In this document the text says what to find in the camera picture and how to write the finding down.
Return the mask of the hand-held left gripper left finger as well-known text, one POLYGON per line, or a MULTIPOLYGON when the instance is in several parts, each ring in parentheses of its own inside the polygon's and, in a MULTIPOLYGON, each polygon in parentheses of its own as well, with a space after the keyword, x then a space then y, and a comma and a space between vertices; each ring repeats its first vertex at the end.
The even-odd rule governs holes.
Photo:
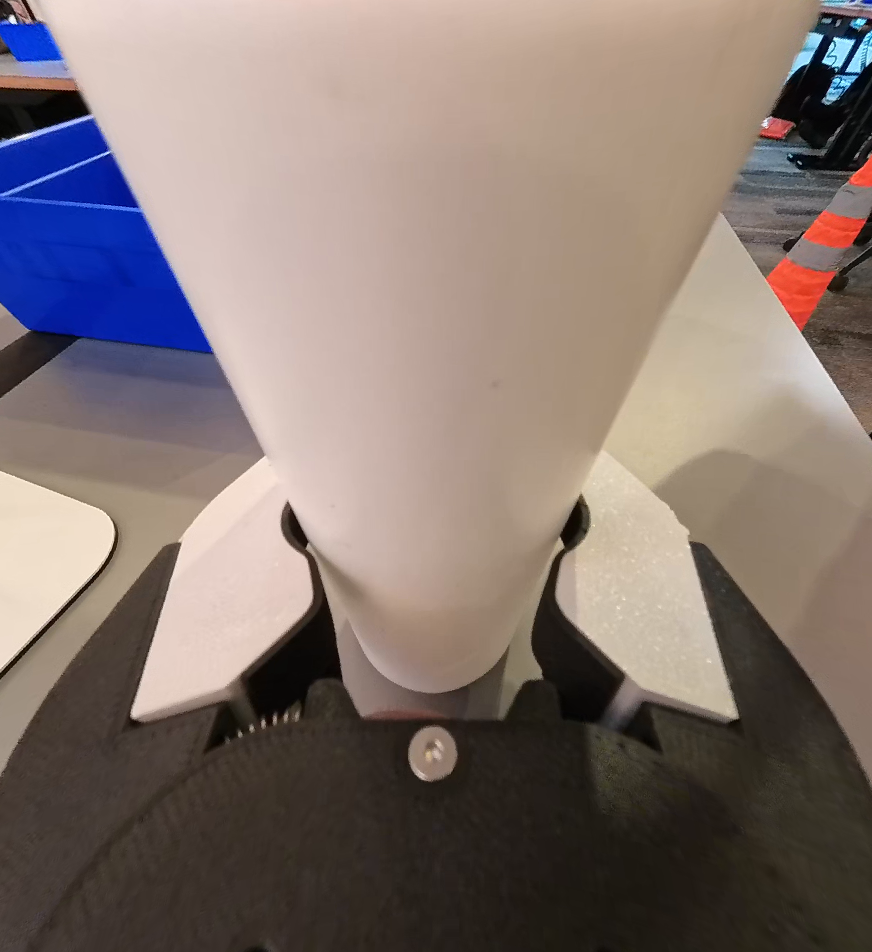
POLYGON ((224 706, 261 714, 249 677, 288 642, 323 595, 309 545, 269 462, 222 490, 180 539, 131 718, 152 723, 224 706))

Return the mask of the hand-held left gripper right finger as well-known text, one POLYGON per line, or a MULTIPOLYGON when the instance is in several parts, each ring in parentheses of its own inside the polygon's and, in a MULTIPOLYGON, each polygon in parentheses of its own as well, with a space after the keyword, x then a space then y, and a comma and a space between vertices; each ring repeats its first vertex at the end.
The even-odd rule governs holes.
POLYGON ((560 544, 533 656, 565 719, 623 730, 657 705, 738 720, 689 534, 666 503, 603 451, 560 544))

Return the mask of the orange traffic cone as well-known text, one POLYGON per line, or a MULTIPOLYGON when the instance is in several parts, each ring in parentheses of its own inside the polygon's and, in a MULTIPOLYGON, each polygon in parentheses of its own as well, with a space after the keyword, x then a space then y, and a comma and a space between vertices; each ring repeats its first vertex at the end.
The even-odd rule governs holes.
POLYGON ((872 151, 827 208, 796 239, 766 280, 799 329, 804 329, 872 212, 872 151))

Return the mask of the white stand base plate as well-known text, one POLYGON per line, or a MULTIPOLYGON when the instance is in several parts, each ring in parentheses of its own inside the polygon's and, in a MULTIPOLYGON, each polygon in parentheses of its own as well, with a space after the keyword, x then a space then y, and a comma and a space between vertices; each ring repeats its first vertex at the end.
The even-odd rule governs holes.
POLYGON ((0 470, 0 679, 108 563, 102 509, 0 470))

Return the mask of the small blue plastic bin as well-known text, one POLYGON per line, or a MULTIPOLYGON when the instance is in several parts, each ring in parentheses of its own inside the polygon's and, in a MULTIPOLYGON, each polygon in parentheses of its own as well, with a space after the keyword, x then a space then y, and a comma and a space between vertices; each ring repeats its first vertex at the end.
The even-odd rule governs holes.
POLYGON ((49 27, 43 22, 0 21, 0 37, 17 62, 63 61, 62 53, 49 27))

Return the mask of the white bottle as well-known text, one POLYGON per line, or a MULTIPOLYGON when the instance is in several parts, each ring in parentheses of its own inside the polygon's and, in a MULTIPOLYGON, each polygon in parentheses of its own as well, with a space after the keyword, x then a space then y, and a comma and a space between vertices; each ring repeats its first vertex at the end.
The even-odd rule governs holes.
POLYGON ((373 665, 501 658, 818 2, 44 2, 373 665))

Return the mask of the black backpack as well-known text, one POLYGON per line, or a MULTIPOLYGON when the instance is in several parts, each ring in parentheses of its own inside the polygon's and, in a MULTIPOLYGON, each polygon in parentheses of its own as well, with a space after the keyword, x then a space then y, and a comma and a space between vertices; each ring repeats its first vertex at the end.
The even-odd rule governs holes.
POLYGON ((833 67, 805 65, 788 78, 770 118, 793 124, 799 137, 811 149, 823 149, 855 109, 855 95, 849 90, 831 103, 827 93, 837 79, 833 67))

